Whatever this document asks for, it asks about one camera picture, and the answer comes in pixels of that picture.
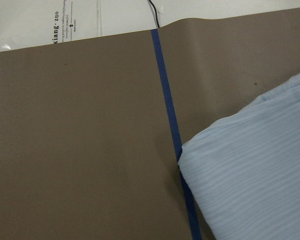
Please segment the brown table mat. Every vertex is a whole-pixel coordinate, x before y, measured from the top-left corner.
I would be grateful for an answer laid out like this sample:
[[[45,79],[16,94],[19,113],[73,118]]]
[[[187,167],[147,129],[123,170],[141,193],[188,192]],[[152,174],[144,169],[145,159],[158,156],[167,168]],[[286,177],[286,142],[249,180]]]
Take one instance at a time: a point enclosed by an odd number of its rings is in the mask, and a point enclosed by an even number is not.
[[[300,72],[300,7],[0,52],[0,240],[212,240],[177,151]]]

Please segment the light blue button shirt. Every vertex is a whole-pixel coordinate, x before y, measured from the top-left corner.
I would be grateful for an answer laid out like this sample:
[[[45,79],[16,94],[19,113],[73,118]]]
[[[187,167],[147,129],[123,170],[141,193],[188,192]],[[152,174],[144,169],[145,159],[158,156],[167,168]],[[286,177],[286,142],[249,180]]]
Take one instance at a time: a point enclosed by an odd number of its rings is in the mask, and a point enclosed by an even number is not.
[[[300,240],[300,73],[182,147],[179,169],[218,240]]]

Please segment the clear plastic bag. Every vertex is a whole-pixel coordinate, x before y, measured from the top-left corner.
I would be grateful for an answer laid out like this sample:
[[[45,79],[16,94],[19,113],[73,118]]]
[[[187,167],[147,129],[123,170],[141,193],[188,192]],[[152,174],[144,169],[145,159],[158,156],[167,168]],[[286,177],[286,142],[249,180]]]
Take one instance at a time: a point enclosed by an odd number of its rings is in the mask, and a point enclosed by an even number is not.
[[[100,36],[99,0],[0,0],[0,52]]]

